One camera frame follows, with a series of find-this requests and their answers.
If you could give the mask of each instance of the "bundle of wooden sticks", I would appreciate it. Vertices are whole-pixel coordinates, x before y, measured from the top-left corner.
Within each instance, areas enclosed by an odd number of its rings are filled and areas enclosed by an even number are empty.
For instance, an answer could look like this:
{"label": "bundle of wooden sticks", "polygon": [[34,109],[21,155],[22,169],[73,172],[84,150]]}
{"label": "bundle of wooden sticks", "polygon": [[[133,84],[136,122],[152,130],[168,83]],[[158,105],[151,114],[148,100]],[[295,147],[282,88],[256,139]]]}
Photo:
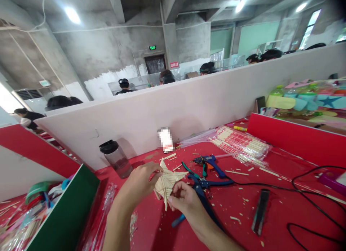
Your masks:
{"label": "bundle of wooden sticks", "polygon": [[261,167],[265,167],[262,160],[271,148],[253,136],[226,126],[221,126],[216,131],[216,136],[209,137],[209,140],[225,152],[233,154],[240,162],[253,163]]}

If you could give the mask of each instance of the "red sign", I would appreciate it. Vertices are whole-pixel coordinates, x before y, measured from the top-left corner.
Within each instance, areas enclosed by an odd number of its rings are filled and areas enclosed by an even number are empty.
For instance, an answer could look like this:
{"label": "red sign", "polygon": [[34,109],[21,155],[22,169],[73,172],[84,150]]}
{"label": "red sign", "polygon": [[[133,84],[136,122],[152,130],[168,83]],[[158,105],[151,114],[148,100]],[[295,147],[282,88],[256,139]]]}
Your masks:
{"label": "red sign", "polygon": [[179,62],[174,62],[170,64],[171,68],[179,67]]}

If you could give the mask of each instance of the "star decoration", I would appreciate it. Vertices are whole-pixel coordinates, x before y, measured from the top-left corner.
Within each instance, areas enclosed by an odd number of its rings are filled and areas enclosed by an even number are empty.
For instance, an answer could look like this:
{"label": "star decoration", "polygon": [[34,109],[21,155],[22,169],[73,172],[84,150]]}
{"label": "star decoration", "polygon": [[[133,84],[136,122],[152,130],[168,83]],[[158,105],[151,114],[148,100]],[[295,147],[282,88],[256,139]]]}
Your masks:
{"label": "star decoration", "polygon": [[172,172],[168,170],[163,159],[161,160],[160,166],[163,168],[163,174],[156,182],[154,192],[159,200],[161,199],[160,195],[163,197],[165,211],[167,211],[167,199],[172,193],[174,184],[183,179],[188,172]]}
{"label": "star decoration", "polygon": [[329,105],[331,108],[335,108],[334,105],[333,105],[333,102],[340,99],[342,97],[337,97],[337,98],[333,98],[333,99],[330,99],[329,96],[325,99],[325,100],[319,100],[319,101],[322,101],[323,102],[323,107],[324,106],[327,106]]}

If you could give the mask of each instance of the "glue stick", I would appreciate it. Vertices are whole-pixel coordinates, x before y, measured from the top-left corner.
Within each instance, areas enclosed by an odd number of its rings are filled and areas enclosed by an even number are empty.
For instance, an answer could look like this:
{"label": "glue stick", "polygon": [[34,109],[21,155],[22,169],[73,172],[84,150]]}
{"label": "glue stick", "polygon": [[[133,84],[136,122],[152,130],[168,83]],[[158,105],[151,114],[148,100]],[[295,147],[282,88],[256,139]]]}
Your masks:
{"label": "glue stick", "polygon": [[237,127],[237,126],[234,126],[233,128],[236,130],[244,131],[244,132],[246,132],[248,130],[247,128],[242,128],[242,127]]}

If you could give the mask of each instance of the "bottle cap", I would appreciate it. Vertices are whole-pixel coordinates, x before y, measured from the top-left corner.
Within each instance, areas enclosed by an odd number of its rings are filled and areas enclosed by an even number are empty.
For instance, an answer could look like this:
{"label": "bottle cap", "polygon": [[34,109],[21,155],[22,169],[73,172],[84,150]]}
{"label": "bottle cap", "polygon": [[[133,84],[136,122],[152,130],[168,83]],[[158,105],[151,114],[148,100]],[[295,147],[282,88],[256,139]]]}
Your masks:
{"label": "bottle cap", "polygon": [[110,140],[98,147],[102,153],[111,154],[119,148],[119,144],[116,141]]}

